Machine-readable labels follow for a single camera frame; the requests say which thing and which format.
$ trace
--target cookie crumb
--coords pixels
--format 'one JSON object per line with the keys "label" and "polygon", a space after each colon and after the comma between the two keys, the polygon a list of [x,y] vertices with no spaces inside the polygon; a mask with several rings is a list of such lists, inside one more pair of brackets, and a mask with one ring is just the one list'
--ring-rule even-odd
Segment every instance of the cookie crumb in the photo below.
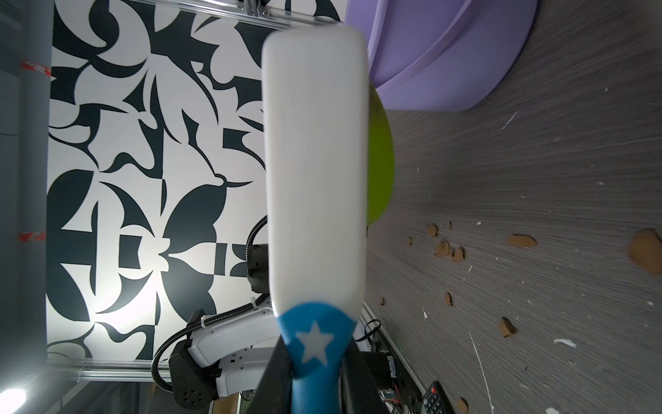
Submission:
{"label": "cookie crumb", "polygon": [[464,247],[460,246],[458,248],[453,249],[453,261],[454,262],[461,262],[464,260]]}
{"label": "cookie crumb", "polygon": [[662,274],[662,241],[655,229],[637,232],[628,247],[628,256],[650,274]]}
{"label": "cookie crumb", "polygon": [[459,401],[457,402],[457,409],[462,411],[463,413],[468,413],[469,412],[469,404],[467,404],[467,400],[460,397]]}
{"label": "cookie crumb", "polygon": [[501,318],[501,320],[498,323],[498,329],[504,338],[507,338],[510,335],[515,335],[515,333],[517,332],[517,329],[515,329],[515,327],[512,326],[512,323],[510,323],[510,321],[506,317]]}
{"label": "cookie crumb", "polygon": [[451,252],[451,245],[448,244],[446,240],[439,243],[436,249],[434,249],[434,255],[437,257],[445,257]]}
{"label": "cookie crumb", "polygon": [[430,237],[437,237],[437,232],[439,231],[439,228],[435,224],[428,225],[428,234]]}
{"label": "cookie crumb", "polygon": [[533,247],[538,244],[533,237],[526,234],[512,234],[506,239],[506,243],[518,248]]}

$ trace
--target light source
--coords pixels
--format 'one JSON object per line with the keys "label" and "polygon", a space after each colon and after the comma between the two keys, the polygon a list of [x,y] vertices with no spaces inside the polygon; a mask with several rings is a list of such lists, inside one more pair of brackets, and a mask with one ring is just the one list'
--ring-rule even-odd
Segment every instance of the light source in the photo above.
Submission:
{"label": "light source", "polygon": [[11,414],[25,402],[25,391],[7,389],[0,393],[0,414]]}

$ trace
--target black and white patterned wall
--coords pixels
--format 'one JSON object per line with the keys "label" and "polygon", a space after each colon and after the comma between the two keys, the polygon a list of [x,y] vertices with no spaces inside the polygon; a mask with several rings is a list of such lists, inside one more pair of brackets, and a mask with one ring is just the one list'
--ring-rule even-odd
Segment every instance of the black and white patterned wall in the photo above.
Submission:
{"label": "black and white patterned wall", "polygon": [[128,0],[55,5],[49,357],[149,360],[194,310],[255,295],[244,244],[266,214],[270,30]]}
{"label": "black and white patterned wall", "polygon": [[345,21],[349,0],[266,0],[267,6],[308,16],[324,16]]}

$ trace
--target black remote control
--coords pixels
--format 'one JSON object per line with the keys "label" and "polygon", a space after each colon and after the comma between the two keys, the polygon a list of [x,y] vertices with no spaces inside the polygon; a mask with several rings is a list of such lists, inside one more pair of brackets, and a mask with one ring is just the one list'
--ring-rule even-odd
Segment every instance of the black remote control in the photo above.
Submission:
{"label": "black remote control", "polygon": [[423,407],[427,414],[453,414],[448,411],[448,399],[438,381],[432,382],[423,396]]}

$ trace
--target green ball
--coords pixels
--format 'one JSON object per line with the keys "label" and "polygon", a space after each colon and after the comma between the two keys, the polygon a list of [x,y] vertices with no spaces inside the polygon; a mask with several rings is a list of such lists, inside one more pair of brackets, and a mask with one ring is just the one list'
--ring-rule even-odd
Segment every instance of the green ball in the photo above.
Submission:
{"label": "green ball", "polygon": [[386,211],[395,179],[395,151],[386,111],[370,85],[368,123],[368,211],[370,225]]}

